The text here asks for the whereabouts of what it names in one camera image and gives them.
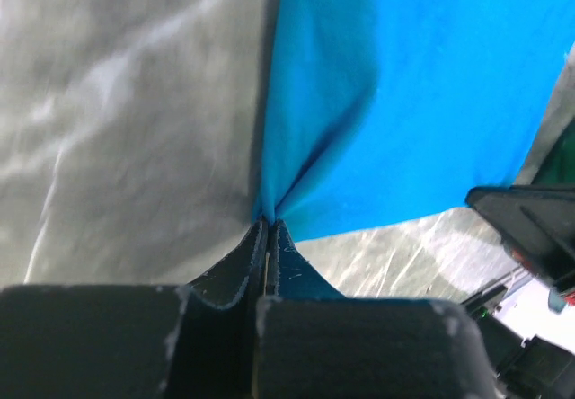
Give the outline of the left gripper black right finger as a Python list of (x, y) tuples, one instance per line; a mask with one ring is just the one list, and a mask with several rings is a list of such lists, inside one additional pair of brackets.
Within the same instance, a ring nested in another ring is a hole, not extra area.
[(458, 304), (348, 298), (297, 251), (283, 222), (270, 231), (256, 306), (260, 398), (491, 398), (482, 336)]

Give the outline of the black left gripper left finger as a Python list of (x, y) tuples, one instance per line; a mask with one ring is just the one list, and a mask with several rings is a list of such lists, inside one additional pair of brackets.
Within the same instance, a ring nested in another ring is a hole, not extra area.
[(250, 397), (268, 231), (181, 285), (5, 288), (2, 397)]

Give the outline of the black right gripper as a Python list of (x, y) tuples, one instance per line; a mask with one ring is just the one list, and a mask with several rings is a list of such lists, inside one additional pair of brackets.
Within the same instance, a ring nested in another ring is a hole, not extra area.
[(480, 186), (466, 204), (511, 248), (511, 257), (568, 303), (574, 301), (574, 186)]

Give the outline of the blue t-shirt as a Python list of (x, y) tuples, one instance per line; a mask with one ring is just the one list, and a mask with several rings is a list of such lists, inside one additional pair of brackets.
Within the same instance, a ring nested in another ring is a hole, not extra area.
[(252, 211), (297, 241), (511, 185), (574, 42), (574, 0), (280, 0)]

